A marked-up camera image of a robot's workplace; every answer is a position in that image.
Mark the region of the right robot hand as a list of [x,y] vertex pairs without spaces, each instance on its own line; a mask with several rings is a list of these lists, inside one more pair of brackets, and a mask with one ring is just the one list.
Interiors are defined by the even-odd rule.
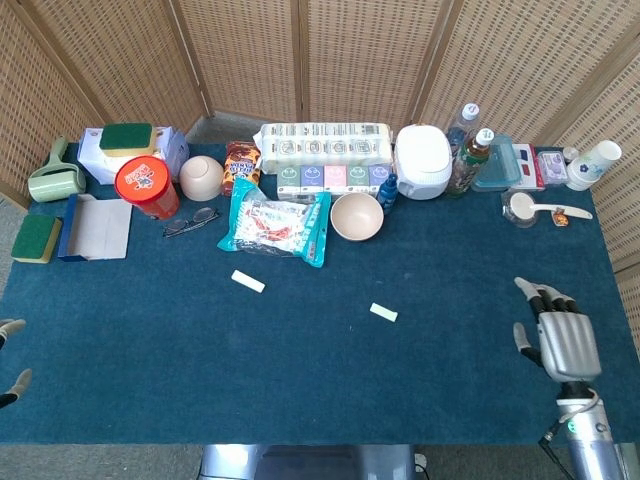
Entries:
[[535,317],[539,346],[529,342],[524,326],[513,325],[519,353],[557,383],[589,382],[601,374],[601,363],[590,318],[576,301],[549,285],[514,279]]

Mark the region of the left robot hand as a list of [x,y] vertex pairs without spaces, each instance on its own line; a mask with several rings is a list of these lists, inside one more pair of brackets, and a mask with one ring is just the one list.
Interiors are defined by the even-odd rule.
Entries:
[[[0,320],[0,351],[12,335],[21,331],[25,326],[26,321],[23,319]],[[14,385],[0,394],[0,409],[11,405],[24,395],[32,382],[32,376],[31,369],[25,369],[19,374]]]

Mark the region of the pale green sticky note pad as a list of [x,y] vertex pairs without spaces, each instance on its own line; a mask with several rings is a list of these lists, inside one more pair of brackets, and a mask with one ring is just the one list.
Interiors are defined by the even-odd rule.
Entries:
[[251,289],[252,291],[255,291],[257,293],[262,293],[264,291],[265,288],[265,284],[239,270],[235,270],[232,275],[231,275],[231,279],[233,281],[235,281],[236,283],[239,283],[243,286],[245,286],[246,288]]

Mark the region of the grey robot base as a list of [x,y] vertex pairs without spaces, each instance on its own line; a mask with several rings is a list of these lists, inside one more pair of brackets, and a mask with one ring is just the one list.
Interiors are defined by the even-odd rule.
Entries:
[[411,445],[210,444],[197,480],[415,480]]

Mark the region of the green and yellow sponge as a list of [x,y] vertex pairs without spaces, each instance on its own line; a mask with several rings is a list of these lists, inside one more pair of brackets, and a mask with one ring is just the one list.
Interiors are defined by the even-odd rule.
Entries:
[[109,157],[146,155],[153,152],[156,130],[149,123],[106,125],[101,134],[100,150]]
[[62,221],[58,217],[42,214],[26,215],[12,247],[12,259],[22,263],[48,263],[61,227]]

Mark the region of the blue box with grey lid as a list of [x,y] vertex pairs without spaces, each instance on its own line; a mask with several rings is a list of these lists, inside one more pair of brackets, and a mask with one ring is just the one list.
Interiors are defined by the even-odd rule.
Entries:
[[120,260],[127,255],[132,205],[90,194],[69,197],[57,258],[66,262]]

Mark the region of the small glass bowl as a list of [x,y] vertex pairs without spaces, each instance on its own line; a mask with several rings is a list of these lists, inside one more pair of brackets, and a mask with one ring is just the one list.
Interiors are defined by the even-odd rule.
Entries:
[[526,193],[508,190],[501,195],[503,216],[520,228],[529,228],[537,221],[534,198]]

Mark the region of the white plastic spoon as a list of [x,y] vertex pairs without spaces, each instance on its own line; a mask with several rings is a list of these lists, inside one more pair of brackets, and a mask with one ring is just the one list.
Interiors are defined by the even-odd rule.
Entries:
[[514,193],[508,202],[508,206],[512,213],[521,220],[532,219],[538,211],[560,211],[566,216],[585,220],[591,220],[593,218],[592,213],[577,207],[536,203],[529,194],[524,192]]

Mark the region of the green lint roller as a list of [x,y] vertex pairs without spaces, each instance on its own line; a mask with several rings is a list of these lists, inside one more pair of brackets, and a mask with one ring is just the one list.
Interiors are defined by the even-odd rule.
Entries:
[[86,178],[80,168],[74,163],[63,161],[67,147],[68,140],[65,136],[56,138],[51,145],[47,163],[28,178],[29,194],[34,201],[58,201],[86,191]]

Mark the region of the clear box with purple label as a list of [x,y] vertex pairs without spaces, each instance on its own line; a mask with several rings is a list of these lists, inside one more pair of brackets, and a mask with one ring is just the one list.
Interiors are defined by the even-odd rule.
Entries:
[[540,151],[537,153],[537,161],[546,187],[568,183],[566,163],[560,151]]

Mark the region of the floral paper cup stack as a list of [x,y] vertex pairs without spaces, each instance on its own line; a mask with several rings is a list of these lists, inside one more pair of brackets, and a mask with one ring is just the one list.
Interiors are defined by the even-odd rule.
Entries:
[[616,142],[611,140],[599,142],[590,151],[569,163],[566,186],[575,191],[590,189],[621,159],[621,156],[622,149]]

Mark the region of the red and blue card box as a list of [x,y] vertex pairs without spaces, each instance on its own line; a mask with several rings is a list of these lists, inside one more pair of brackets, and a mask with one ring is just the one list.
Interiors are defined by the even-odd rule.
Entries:
[[535,149],[530,144],[513,144],[520,179],[511,188],[521,191],[543,191],[544,180],[538,165]]

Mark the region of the clear container with blue lid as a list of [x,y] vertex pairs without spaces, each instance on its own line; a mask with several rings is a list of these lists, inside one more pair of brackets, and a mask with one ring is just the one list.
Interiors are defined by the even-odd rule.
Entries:
[[489,149],[489,158],[475,176],[471,189],[476,192],[505,191],[521,179],[512,139],[497,134]]

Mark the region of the white tissue paper pack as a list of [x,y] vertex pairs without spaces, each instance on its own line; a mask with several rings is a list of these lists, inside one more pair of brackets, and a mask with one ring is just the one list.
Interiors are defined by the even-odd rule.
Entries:
[[[156,138],[151,156],[163,160],[172,179],[178,180],[182,165],[189,159],[190,151],[186,138],[173,127],[155,127]],[[102,128],[87,128],[78,149],[78,162],[101,185],[112,185],[117,172],[128,161],[142,153],[122,157],[110,157],[99,147]]]

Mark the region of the red instant noodle cup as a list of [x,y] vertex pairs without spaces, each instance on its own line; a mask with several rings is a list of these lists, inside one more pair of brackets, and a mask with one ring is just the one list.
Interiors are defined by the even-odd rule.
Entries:
[[125,201],[158,220],[172,217],[180,201],[166,163],[154,156],[138,156],[117,172],[114,188]]

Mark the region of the green tea bottle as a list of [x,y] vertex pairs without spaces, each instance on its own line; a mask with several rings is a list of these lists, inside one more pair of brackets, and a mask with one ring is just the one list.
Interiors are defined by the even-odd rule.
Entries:
[[446,187],[448,195],[460,196],[469,189],[475,176],[489,159],[490,145],[494,137],[493,130],[482,128],[458,149]]

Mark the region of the blue spray bottle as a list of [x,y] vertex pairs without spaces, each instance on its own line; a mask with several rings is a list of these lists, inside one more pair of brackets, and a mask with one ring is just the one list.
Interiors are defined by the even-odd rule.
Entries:
[[398,195],[398,176],[390,173],[380,185],[376,200],[380,204],[383,214],[388,215]]

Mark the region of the white rice cooker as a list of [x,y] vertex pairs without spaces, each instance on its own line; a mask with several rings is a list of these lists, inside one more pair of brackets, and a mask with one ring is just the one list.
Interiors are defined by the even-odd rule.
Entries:
[[403,127],[396,138],[394,156],[402,195],[424,201],[445,191],[452,172],[452,153],[441,129],[426,124]]

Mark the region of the beige bowl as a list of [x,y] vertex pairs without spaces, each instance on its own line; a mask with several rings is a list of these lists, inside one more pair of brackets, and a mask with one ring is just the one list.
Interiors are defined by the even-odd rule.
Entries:
[[183,194],[190,200],[212,200],[222,192],[223,167],[214,158],[198,155],[181,167],[179,183]]
[[381,229],[384,213],[378,201],[369,194],[356,192],[339,197],[331,207],[334,230],[349,241],[365,241]]

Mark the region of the clear water bottle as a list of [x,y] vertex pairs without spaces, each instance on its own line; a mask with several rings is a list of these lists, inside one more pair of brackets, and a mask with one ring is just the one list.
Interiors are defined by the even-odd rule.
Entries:
[[447,128],[446,138],[453,158],[456,157],[469,134],[474,131],[479,111],[479,106],[476,103],[465,104]]

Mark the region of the green pocket tissue pack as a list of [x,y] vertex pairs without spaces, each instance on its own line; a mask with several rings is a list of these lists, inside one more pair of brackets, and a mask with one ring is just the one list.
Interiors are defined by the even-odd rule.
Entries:
[[347,167],[347,191],[370,193],[369,169],[367,166]]
[[298,166],[287,166],[279,170],[276,190],[279,200],[294,200],[300,195],[301,180]]

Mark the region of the blue table mat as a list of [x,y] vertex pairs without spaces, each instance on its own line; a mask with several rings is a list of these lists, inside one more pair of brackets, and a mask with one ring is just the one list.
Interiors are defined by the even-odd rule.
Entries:
[[329,231],[320,268],[222,251],[227,230],[164,238],[134,211],[125,259],[14,264],[0,318],[26,326],[0,389],[33,381],[0,410],[0,444],[533,443],[559,388],[515,347],[513,324],[535,325],[515,277],[591,318],[614,437],[640,440],[640,361],[596,219],[519,228],[496,192],[399,198],[368,241]]

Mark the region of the brown cookie bag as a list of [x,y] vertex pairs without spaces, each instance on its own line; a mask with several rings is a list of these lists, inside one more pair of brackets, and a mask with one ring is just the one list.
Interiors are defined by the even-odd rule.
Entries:
[[227,144],[222,181],[223,195],[231,195],[238,178],[244,178],[254,185],[259,184],[261,172],[257,164],[260,156],[260,150],[252,142],[232,141]]

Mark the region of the teal snack package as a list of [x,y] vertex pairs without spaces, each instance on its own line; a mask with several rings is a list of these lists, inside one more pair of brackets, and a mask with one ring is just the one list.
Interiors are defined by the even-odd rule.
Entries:
[[271,200],[246,179],[231,193],[229,230],[217,243],[226,252],[297,257],[324,265],[331,196],[316,193],[308,204]]

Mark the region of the pink pocket tissue pack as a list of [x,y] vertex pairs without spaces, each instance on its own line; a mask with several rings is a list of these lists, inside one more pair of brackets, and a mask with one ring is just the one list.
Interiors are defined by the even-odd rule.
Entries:
[[344,165],[324,166],[324,190],[335,197],[346,193],[347,170]]

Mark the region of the toilet paper roll pack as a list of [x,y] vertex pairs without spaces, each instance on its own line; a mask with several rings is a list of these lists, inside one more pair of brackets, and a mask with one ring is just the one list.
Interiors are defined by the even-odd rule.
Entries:
[[253,136],[259,166],[275,174],[297,166],[373,166],[393,162],[392,130],[383,123],[270,123]]

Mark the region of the wicker folding screen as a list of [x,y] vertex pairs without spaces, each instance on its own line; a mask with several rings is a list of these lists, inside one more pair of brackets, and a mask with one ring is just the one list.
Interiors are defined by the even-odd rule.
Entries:
[[215,113],[445,126],[621,161],[593,188],[640,309],[640,0],[0,0],[0,233],[58,135]]

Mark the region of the black frame eyeglasses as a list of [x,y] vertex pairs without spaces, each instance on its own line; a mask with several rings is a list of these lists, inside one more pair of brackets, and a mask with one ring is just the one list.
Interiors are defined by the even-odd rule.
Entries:
[[216,220],[220,216],[217,209],[204,207],[196,211],[190,219],[176,219],[164,226],[162,236],[172,238],[199,228]]

